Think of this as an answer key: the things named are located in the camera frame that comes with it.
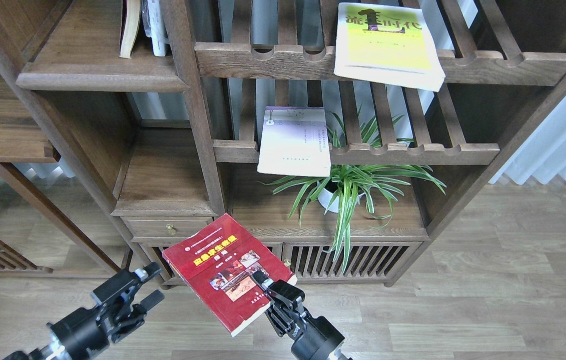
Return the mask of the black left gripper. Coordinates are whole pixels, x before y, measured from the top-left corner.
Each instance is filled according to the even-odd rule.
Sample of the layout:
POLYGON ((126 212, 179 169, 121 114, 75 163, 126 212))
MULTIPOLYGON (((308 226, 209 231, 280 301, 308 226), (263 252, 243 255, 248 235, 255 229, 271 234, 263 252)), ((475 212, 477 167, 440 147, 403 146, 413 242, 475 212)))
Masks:
MULTIPOLYGON (((52 342, 45 347, 46 360, 92 360, 138 328, 132 316, 134 294, 143 284, 162 272, 156 262, 135 271, 122 269, 92 291, 97 304, 81 307, 54 324, 49 324, 52 342)), ((148 313, 165 298, 155 290, 136 304, 139 313, 148 313)))

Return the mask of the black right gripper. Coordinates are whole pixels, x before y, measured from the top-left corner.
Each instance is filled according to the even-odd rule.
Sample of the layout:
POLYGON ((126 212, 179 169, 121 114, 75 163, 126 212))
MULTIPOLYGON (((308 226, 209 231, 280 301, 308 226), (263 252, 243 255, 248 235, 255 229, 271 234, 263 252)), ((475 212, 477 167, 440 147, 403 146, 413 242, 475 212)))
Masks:
POLYGON ((258 270, 252 280, 271 299, 265 312, 279 337, 294 340, 290 348, 298 360, 346 360, 344 336, 323 316, 312 317, 303 305, 305 293, 284 280, 273 281, 258 270))

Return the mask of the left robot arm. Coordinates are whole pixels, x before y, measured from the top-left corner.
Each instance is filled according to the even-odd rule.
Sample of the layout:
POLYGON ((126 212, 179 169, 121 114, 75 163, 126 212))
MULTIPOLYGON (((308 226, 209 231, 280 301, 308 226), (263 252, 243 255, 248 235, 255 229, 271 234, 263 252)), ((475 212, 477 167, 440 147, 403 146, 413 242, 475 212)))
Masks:
POLYGON ((95 307, 80 307, 57 323, 48 324, 52 341, 47 346, 30 353, 18 350, 6 359, 92 360, 111 343, 117 344, 142 326, 148 311, 164 300, 164 295, 155 290, 140 303, 132 303, 140 287, 161 271, 156 262, 133 272, 122 269, 92 291, 95 307))

